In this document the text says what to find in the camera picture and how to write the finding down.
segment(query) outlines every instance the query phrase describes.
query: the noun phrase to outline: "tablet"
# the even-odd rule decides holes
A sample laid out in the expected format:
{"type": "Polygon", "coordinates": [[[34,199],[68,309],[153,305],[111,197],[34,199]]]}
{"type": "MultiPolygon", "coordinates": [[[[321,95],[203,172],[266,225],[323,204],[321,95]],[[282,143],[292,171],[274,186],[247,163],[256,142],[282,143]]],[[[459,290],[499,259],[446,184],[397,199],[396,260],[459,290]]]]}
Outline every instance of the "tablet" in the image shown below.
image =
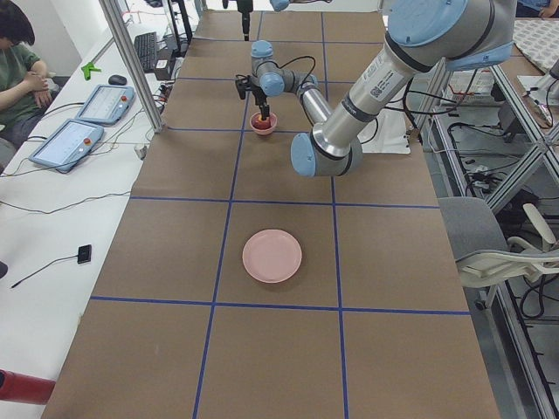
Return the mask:
{"type": "Polygon", "coordinates": [[[69,172],[92,150],[104,129],[83,120],[67,120],[29,157],[30,161],[69,172]]]}
{"type": "Polygon", "coordinates": [[[114,125],[134,100],[131,86],[97,85],[76,115],[77,120],[114,125]]]}

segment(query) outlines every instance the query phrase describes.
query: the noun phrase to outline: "computer mouse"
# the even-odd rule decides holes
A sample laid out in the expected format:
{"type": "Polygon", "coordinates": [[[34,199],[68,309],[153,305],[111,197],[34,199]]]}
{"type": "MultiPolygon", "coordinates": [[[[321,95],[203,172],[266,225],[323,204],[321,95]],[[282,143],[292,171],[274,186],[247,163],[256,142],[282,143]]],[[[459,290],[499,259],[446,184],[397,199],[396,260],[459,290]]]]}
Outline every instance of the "computer mouse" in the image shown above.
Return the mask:
{"type": "Polygon", "coordinates": [[[124,86],[127,84],[126,77],[121,76],[119,74],[113,74],[111,77],[108,78],[109,85],[117,85],[117,86],[124,86]]]}

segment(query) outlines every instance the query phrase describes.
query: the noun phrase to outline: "green shirt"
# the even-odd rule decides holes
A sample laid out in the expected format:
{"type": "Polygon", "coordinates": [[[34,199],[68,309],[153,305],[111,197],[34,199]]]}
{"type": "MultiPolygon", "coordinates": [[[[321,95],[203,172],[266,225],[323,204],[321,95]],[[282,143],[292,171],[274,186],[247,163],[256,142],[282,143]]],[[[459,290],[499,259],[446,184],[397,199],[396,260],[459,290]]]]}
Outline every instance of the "green shirt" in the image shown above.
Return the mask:
{"type": "MultiPolygon", "coordinates": [[[[0,51],[0,92],[11,89],[24,79],[25,74],[40,58],[23,45],[12,46],[0,51]]],[[[37,112],[33,93],[27,93],[8,109],[0,111],[0,125],[10,128],[19,120],[24,120],[37,112]]]]}

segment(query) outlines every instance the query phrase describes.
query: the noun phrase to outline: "white desk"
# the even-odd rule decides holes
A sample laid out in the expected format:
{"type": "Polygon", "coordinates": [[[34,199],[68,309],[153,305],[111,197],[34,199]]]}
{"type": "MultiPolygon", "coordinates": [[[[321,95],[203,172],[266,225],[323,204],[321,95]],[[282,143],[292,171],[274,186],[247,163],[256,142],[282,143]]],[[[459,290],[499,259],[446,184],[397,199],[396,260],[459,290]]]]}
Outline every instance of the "white desk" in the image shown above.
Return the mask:
{"type": "MultiPolygon", "coordinates": [[[[130,25],[129,31],[133,38],[150,28],[130,25]]],[[[105,35],[80,67],[100,51],[109,39],[109,33],[105,35]]],[[[93,88],[106,84],[112,74],[124,75],[131,82],[115,44],[95,66],[102,72],[92,72],[89,81],[84,80],[78,68],[51,108],[85,101],[93,88]]],[[[160,84],[153,74],[148,74],[148,82],[153,92],[160,84]]],[[[64,120],[75,116],[78,109],[77,106],[68,107],[48,115],[39,122],[32,135],[50,135],[64,120]]],[[[103,141],[140,110],[141,102],[135,100],[118,124],[106,128],[103,141]]],[[[150,138],[152,131],[148,118],[145,113],[139,113],[134,125],[119,137],[116,148],[106,154],[89,155],[66,175],[42,170],[0,178],[0,200],[48,211],[90,196],[127,192],[141,167],[134,146],[148,142],[146,133],[150,138]]],[[[5,173],[14,172],[39,143],[37,140],[27,141],[5,173]]],[[[98,152],[108,148],[105,145],[98,152]]],[[[18,173],[36,168],[37,165],[24,161],[18,173]]],[[[0,260],[9,266],[8,274],[0,279],[0,368],[57,379],[127,202],[127,196],[108,197],[50,215],[32,214],[0,204],[0,260]],[[78,265],[75,259],[56,263],[19,287],[10,288],[52,260],[75,255],[83,244],[93,246],[91,263],[78,265]]],[[[2,418],[36,419],[43,410],[43,406],[0,401],[2,418]]]]}

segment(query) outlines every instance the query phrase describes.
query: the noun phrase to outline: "keyboard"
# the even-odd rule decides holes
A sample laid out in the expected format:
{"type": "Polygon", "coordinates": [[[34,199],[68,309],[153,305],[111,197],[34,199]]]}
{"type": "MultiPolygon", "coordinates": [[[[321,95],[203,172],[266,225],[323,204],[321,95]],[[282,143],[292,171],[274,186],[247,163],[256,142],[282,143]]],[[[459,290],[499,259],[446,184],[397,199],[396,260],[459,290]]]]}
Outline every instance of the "keyboard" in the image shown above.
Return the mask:
{"type": "Polygon", "coordinates": [[[140,59],[143,72],[153,72],[157,64],[155,32],[142,33],[134,38],[134,48],[140,59]]]}

